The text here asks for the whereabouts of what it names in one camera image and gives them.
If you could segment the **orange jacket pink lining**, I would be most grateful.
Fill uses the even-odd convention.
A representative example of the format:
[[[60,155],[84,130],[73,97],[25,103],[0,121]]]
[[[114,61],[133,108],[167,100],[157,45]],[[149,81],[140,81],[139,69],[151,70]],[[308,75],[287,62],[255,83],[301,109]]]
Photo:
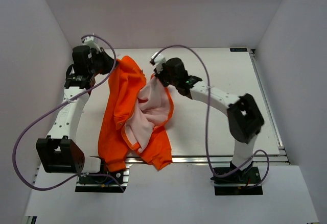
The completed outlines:
[[[98,155],[109,171],[126,168],[129,153],[161,170],[172,163],[172,148],[165,125],[174,103],[159,79],[147,80],[129,56],[119,60],[108,79],[109,98],[98,140]]]

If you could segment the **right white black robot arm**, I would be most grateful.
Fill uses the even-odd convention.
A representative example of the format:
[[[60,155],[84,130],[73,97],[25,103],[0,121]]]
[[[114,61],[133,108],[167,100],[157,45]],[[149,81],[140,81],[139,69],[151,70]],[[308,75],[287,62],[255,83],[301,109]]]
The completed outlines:
[[[226,115],[229,131],[235,139],[230,175],[234,181],[244,182],[253,165],[252,153],[257,135],[264,125],[253,96],[248,93],[237,96],[210,87],[201,78],[189,75],[179,58],[166,60],[158,55],[152,57],[150,63],[154,66],[155,76],[165,87],[174,86],[180,95],[203,102]]]

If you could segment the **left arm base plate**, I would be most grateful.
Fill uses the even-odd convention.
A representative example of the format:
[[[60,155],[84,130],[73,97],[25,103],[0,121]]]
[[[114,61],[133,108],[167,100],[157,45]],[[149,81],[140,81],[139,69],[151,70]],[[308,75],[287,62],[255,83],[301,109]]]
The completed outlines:
[[[109,172],[108,176],[84,176],[78,177],[75,192],[86,193],[123,193],[127,187],[129,179],[129,169]]]

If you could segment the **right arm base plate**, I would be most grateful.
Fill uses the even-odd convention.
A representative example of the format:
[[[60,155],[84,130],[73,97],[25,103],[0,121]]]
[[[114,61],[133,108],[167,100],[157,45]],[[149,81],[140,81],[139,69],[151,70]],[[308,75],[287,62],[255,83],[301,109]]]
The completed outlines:
[[[263,195],[261,176],[257,167],[246,173],[235,172],[225,178],[211,177],[216,196]]]

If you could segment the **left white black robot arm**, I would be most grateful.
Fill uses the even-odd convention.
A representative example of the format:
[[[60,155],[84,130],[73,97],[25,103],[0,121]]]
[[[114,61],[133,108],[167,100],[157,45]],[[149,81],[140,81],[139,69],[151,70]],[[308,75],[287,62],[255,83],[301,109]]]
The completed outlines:
[[[116,66],[103,48],[89,41],[73,48],[73,64],[66,71],[63,107],[45,138],[36,142],[41,164],[47,173],[90,173],[98,183],[108,177],[99,157],[87,156],[76,143],[78,124],[98,74]]]

